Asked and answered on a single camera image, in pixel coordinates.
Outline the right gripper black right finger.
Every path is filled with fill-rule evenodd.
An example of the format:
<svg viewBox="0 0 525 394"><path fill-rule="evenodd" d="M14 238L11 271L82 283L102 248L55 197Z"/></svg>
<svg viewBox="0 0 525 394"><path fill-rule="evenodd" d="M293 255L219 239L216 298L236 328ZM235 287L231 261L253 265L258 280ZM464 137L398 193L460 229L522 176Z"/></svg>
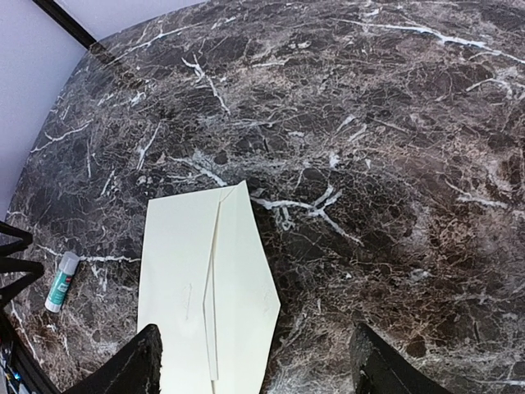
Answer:
<svg viewBox="0 0 525 394"><path fill-rule="evenodd" d="M415 369L365 323L354 329L349 352L355 393L450 393Z"/></svg>

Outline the cream paper envelope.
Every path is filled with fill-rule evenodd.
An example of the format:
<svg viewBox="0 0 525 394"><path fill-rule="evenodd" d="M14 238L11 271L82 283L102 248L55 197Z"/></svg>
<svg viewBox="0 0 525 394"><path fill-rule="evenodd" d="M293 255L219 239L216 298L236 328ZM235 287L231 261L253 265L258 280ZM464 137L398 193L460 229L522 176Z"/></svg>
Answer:
<svg viewBox="0 0 525 394"><path fill-rule="evenodd" d="M149 201L137 325L162 392L259 392L280 307L245 182Z"/></svg>

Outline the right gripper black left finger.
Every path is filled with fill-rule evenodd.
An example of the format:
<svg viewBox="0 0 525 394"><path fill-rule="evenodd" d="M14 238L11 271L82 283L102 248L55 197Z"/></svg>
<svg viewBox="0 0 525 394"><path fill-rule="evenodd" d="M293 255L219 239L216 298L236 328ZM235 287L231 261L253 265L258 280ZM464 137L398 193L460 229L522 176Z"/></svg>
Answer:
<svg viewBox="0 0 525 394"><path fill-rule="evenodd" d="M148 324L108 362L65 393L159 393L162 339L158 326Z"/></svg>

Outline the green white glue stick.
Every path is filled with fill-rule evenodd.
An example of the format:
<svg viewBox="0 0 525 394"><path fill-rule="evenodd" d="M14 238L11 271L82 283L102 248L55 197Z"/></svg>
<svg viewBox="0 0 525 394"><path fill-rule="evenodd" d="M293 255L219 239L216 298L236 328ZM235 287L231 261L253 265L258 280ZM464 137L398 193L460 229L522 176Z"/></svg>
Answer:
<svg viewBox="0 0 525 394"><path fill-rule="evenodd" d="M58 313L63 305L66 293L71 285L72 278L79 264L80 257L67 251L58 264L56 275L45 300L45 308L53 313Z"/></svg>

